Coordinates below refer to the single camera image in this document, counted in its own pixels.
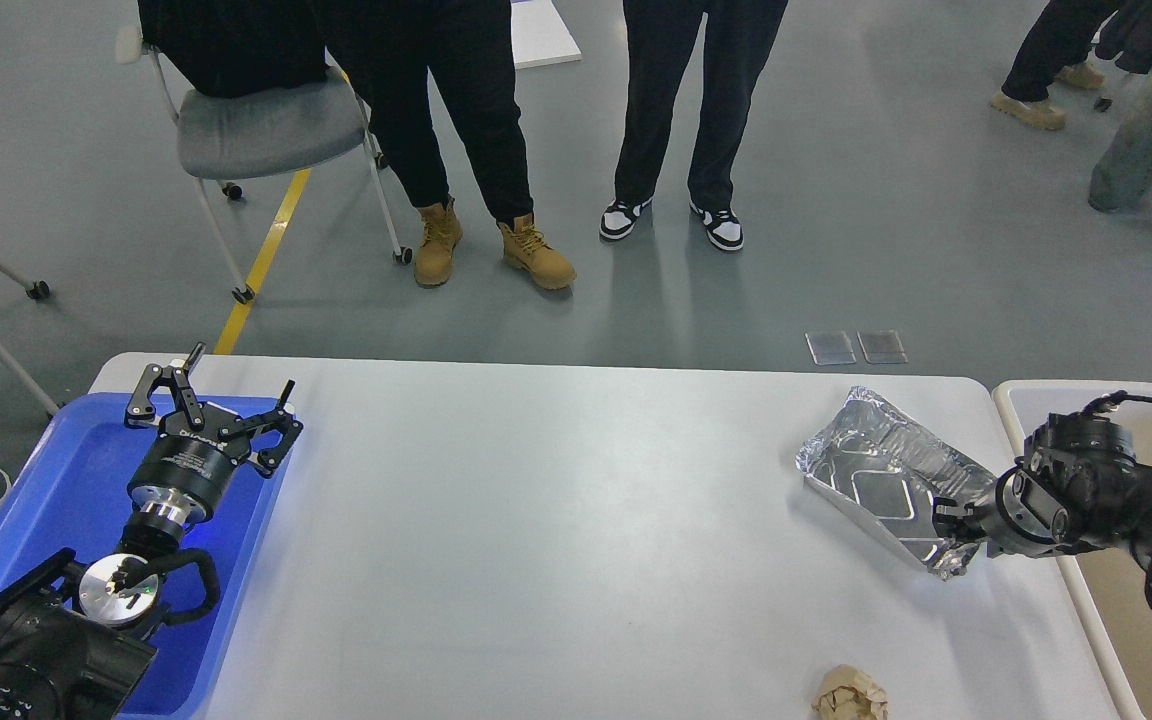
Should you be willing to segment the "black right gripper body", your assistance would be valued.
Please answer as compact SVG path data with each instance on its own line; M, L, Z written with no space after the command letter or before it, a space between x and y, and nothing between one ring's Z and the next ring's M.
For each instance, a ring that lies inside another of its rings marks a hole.
M990 488L973 497L973 526L990 559L1018 555L1046 559L1069 555L1071 546L1052 533L1058 503L1016 462Z

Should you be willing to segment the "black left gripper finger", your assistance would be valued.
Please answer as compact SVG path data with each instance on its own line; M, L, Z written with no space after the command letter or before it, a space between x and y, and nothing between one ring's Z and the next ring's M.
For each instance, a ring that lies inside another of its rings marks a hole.
M197 361L205 355L207 346L198 342L182 364L156 365L147 364L132 391L131 400L126 406L124 427L151 427L156 423L157 410L151 396L157 389L165 388L169 392L179 414L185 414L188 429L202 430L205 427L204 410L200 401L189 382L189 373L192 372Z
M273 477L275 471L282 467L285 456L291 450L291 446L297 441L303 429L303 424L294 415L291 406L288 406L294 386L296 382L288 379L275 406L265 414L237 416L236 419L220 425L218 444L223 445L221 452L229 458L233 467L250 465L262 478ZM253 448L257 438L270 434L276 435L274 445Z

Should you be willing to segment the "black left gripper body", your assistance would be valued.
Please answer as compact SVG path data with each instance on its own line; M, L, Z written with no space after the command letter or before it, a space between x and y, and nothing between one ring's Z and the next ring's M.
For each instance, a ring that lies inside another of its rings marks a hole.
M156 441L147 448L141 467L127 486L132 509L150 518L161 518L170 525L191 525L212 520L227 495L233 475L243 467L233 467L218 444L218 430L236 419L237 411L228 407L202 402L205 427L188 429L185 414L168 414L157 420ZM253 448L268 447L276 435L262 435Z

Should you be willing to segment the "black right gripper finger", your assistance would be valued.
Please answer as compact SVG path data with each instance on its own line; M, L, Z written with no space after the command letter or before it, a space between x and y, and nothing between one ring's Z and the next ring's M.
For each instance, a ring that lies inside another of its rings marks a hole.
M980 526L980 511L973 501L934 500L932 521L938 536L961 546L984 541L986 532Z

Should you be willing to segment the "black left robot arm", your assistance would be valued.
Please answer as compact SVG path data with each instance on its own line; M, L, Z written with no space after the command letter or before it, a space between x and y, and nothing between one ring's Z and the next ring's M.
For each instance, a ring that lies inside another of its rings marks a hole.
M56 415L0 510L0 719L187 719L211 691L302 420L198 397L204 355Z

